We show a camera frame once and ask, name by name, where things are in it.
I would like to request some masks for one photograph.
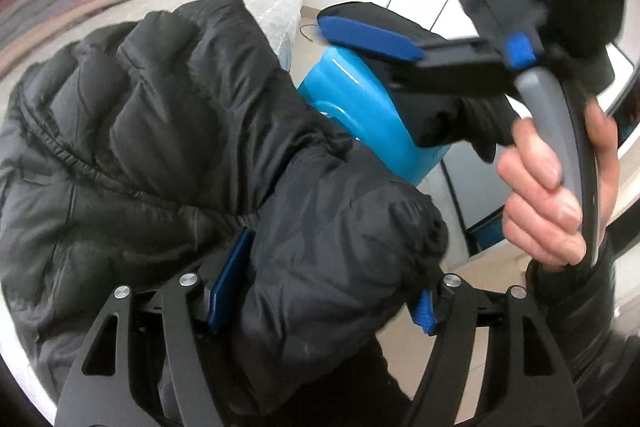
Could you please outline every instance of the black puffer jacket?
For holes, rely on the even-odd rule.
[[[242,0],[149,13],[31,67],[0,145],[0,282],[55,399],[117,285],[156,287],[243,225],[230,346],[261,412],[369,344],[447,246],[428,196],[305,105]]]

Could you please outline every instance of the blue gripper pad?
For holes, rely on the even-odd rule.
[[[395,32],[336,16],[320,17],[318,26],[327,42],[335,46],[383,55],[402,62],[424,59],[422,49],[408,37]]]
[[[207,324],[214,331],[218,331],[231,322],[249,266],[254,236],[255,233],[250,230],[242,232],[222,272],[220,272],[220,277],[211,289]]]
[[[438,322],[433,314],[433,300],[429,290],[422,290],[422,295],[409,308],[409,312],[415,325],[420,326],[427,335],[433,333]]]

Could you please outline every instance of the black wire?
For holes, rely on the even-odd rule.
[[[316,28],[318,28],[317,24],[305,24],[304,26],[300,26],[300,35],[302,35],[306,40],[308,40],[309,42],[316,42],[315,40],[313,40],[310,37],[307,37],[305,35],[305,33],[302,31],[303,28],[309,28],[309,26],[315,26]]]

